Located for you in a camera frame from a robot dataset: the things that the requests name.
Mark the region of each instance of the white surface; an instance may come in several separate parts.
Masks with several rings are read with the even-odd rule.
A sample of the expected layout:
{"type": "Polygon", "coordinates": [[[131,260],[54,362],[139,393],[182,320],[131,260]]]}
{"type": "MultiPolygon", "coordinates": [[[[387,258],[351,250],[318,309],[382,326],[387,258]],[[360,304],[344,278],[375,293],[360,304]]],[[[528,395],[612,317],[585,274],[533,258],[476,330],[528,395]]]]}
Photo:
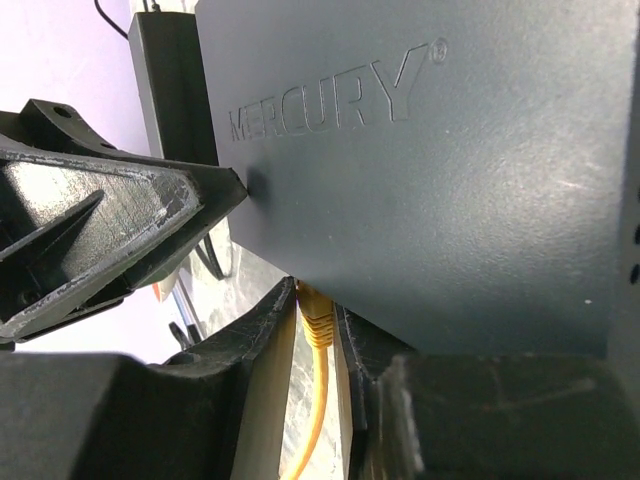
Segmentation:
{"type": "MultiPolygon", "coordinates": [[[[101,0],[129,30],[125,0],[101,0]]],[[[29,98],[68,103],[118,148],[149,151],[128,43],[91,0],[2,0],[0,110],[20,111],[29,98]]],[[[113,351],[161,362],[178,351],[168,311],[151,290],[123,306],[20,345],[20,351],[113,351]]]]}
{"type": "Polygon", "coordinates": [[[19,352],[114,352],[145,363],[162,363],[180,350],[169,331],[171,310],[150,287],[136,291],[116,308],[24,344],[19,352]]]}

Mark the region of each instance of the black plastic part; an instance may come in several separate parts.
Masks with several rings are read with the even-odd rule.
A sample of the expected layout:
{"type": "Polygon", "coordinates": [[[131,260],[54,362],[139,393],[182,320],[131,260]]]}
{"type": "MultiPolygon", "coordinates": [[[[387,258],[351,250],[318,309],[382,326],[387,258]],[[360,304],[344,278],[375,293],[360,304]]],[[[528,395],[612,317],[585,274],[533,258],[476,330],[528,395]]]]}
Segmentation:
{"type": "Polygon", "coordinates": [[[640,478],[638,421],[605,363],[418,355],[337,312],[345,478],[640,478]]]}
{"type": "Polygon", "coordinates": [[[194,344],[198,344],[202,341],[202,337],[200,336],[200,332],[195,325],[187,325],[187,332],[189,333],[189,337],[191,337],[191,341],[194,344]]]}
{"type": "Polygon", "coordinates": [[[136,13],[129,44],[151,154],[217,166],[195,15],[136,13]]]}
{"type": "Polygon", "coordinates": [[[68,105],[1,113],[0,343],[163,278],[245,196],[229,169],[115,149],[68,105]]]}
{"type": "Polygon", "coordinates": [[[234,242],[421,352],[640,378],[638,0],[254,3],[196,15],[234,242]]]}
{"type": "Polygon", "coordinates": [[[0,354],[0,478],[275,480],[294,336],[286,278],[166,365],[0,354]]]}

